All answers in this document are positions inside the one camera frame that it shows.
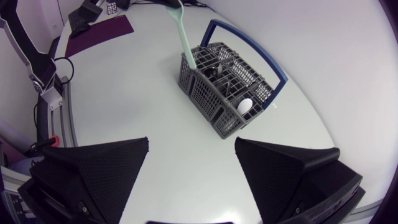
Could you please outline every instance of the mint green spatula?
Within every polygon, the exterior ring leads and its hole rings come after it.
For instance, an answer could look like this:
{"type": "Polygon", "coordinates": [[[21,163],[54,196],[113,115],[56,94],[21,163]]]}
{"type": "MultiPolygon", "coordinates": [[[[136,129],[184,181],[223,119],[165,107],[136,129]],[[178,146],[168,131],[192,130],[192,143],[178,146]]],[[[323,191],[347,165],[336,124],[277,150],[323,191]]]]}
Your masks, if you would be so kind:
{"type": "Polygon", "coordinates": [[[182,15],[184,13],[184,8],[180,1],[179,3],[181,4],[181,7],[179,7],[178,9],[166,6],[166,11],[174,19],[177,25],[178,33],[180,34],[181,44],[182,47],[184,48],[185,57],[187,58],[189,67],[191,69],[196,69],[197,65],[195,63],[195,59],[193,59],[191,48],[189,47],[187,36],[185,35],[184,26],[182,25],[182,15]]]}

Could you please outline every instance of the white tabletop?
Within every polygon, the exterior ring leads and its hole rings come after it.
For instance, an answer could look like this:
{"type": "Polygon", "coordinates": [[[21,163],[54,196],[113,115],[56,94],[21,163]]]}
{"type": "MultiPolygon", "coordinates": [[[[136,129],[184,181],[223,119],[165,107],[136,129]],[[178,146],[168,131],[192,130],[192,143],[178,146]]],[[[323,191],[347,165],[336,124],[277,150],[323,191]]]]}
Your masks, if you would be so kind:
{"type": "MultiPolygon", "coordinates": [[[[237,136],[311,149],[334,147],[321,119],[290,78],[274,105],[244,129],[222,140],[178,87],[182,47],[173,20],[160,5],[135,5],[127,15],[134,32],[70,59],[75,65],[72,110],[79,146],[147,136],[149,152],[121,223],[259,223],[259,211],[235,155],[237,136]]],[[[99,21],[108,18],[104,12],[99,21]]],[[[183,22],[191,47],[200,44],[209,9],[186,7],[183,22]]],[[[64,56],[70,26],[57,57],[64,56]]],[[[233,34],[223,41],[275,86],[275,75],[233,34]]],[[[69,75],[58,64],[60,77],[69,75]]]]}

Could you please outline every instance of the blue handle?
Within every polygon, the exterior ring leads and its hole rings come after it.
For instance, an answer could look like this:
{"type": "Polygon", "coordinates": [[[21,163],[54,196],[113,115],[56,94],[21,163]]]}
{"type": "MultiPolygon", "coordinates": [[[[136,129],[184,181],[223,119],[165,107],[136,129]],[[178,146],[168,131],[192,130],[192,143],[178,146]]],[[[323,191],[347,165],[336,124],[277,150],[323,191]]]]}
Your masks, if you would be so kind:
{"type": "Polygon", "coordinates": [[[214,29],[216,26],[222,27],[231,33],[235,34],[236,36],[240,37],[242,40],[244,40],[246,43],[248,43],[268,64],[269,66],[273,69],[275,74],[279,78],[279,83],[276,86],[274,92],[271,94],[271,96],[268,98],[268,100],[262,104],[262,108],[265,110],[272,100],[279,94],[281,91],[282,87],[286,84],[287,82],[287,77],[284,71],[279,67],[278,63],[272,58],[272,56],[265,50],[263,49],[256,41],[254,41],[252,38],[250,38],[248,35],[246,35],[244,32],[238,30],[237,28],[223,22],[219,21],[217,19],[212,19],[209,23],[209,26],[207,27],[205,36],[203,36],[203,39],[201,40],[200,46],[201,47],[207,47],[209,44],[210,38],[214,33],[214,29]]]}

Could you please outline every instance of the red part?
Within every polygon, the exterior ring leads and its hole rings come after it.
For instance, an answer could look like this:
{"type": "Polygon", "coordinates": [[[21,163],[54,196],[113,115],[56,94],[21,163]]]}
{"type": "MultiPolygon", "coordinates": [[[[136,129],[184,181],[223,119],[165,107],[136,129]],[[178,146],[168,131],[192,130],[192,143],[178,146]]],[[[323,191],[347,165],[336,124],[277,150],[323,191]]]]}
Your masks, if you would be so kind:
{"type": "Polygon", "coordinates": [[[55,143],[54,143],[54,144],[52,144],[52,145],[51,145],[51,147],[57,147],[57,146],[59,146],[59,145],[60,145],[60,139],[58,138],[58,136],[56,136],[56,135],[53,135],[53,136],[51,136],[51,138],[50,138],[50,139],[52,139],[52,138],[54,138],[54,139],[55,139],[55,143]]]}

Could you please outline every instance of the white egg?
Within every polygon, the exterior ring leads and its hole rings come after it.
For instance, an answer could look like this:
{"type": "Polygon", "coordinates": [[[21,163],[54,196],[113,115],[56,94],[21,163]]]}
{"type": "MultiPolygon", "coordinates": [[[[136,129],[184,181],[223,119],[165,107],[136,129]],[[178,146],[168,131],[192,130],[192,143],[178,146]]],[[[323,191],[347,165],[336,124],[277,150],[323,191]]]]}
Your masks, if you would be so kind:
{"type": "Polygon", "coordinates": [[[244,99],[238,105],[238,112],[239,114],[247,113],[251,106],[253,106],[253,101],[251,99],[244,99]]]}

